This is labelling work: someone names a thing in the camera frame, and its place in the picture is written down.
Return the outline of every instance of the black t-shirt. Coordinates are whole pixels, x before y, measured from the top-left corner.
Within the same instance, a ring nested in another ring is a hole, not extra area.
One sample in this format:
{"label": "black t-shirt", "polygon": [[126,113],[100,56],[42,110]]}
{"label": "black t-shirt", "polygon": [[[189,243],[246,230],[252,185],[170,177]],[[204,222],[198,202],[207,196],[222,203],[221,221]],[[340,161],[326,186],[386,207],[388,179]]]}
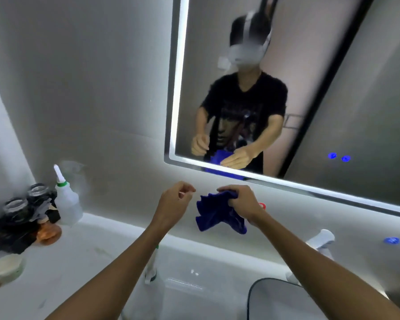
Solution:
{"label": "black t-shirt", "polygon": [[[208,112],[208,121],[215,117],[205,160],[218,149],[234,151],[258,139],[269,116],[284,117],[287,98],[286,85],[264,72],[246,92],[240,90],[237,73],[216,80],[201,105]],[[262,174],[263,165],[261,153],[244,170]]]}

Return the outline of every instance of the face print on shirt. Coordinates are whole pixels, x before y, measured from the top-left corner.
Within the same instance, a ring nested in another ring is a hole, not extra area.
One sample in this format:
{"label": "face print on shirt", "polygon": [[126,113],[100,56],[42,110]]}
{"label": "face print on shirt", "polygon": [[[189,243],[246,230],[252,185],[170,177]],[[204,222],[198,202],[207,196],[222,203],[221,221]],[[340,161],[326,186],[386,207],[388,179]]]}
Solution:
{"label": "face print on shirt", "polygon": [[234,151],[253,142],[262,104],[225,102],[218,126],[218,148]]}

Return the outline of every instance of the mirror frame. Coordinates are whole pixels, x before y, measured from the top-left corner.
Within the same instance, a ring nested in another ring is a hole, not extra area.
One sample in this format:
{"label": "mirror frame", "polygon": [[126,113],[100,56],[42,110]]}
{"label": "mirror frame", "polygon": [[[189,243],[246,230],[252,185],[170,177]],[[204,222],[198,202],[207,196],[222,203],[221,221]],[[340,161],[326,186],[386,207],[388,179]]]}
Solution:
{"label": "mirror frame", "polygon": [[[173,0],[171,49],[170,49],[169,80],[168,80],[168,100],[167,100],[166,131],[165,131],[165,153],[164,153],[164,160],[166,163],[191,169],[198,169],[198,166],[203,168],[204,167],[211,168],[221,172],[237,174],[250,178],[249,180],[246,180],[246,182],[260,184],[271,188],[278,188],[285,191],[290,191],[293,193],[303,194],[307,196],[323,198],[325,200],[348,204],[351,206],[357,206],[360,208],[374,210],[377,212],[382,212],[385,214],[395,215],[400,217],[400,206],[394,204],[388,204],[367,198],[357,197],[351,194],[345,194],[327,190],[324,188],[304,185],[267,175],[235,170],[229,167],[223,167],[211,164],[209,162],[203,162],[192,158],[176,155],[175,153],[176,131],[178,127],[178,115],[179,115],[180,94],[182,85],[182,70],[184,64],[186,30],[188,21],[188,8],[189,8],[189,0]],[[330,85],[331,80],[330,81],[327,80],[325,81],[325,83]]]}

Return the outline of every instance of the shirt sleeve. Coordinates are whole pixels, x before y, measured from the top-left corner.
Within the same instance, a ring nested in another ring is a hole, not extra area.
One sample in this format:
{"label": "shirt sleeve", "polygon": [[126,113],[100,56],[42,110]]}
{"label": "shirt sleeve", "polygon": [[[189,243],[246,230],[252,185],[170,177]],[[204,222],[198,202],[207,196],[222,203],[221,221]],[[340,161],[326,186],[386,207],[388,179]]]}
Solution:
{"label": "shirt sleeve", "polygon": [[201,104],[201,107],[205,108],[206,112],[208,113],[207,122],[209,122],[212,117],[218,115],[222,107],[219,80],[215,81],[210,86],[209,93]]}
{"label": "shirt sleeve", "polygon": [[286,114],[286,102],[288,100],[288,87],[286,84],[281,84],[276,88],[276,98],[273,99],[273,106],[270,107],[268,116],[278,114],[284,118]]}

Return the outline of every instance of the bottle nozzle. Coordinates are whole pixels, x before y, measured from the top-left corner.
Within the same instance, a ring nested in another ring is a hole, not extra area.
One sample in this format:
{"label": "bottle nozzle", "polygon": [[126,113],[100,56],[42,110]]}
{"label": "bottle nozzle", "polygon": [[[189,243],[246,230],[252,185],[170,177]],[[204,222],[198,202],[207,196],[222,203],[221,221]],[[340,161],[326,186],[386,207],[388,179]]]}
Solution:
{"label": "bottle nozzle", "polygon": [[55,170],[56,176],[58,177],[58,186],[62,187],[67,185],[67,181],[65,180],[65,177],[62,175],[59,166],[55,164],[53,168]]}

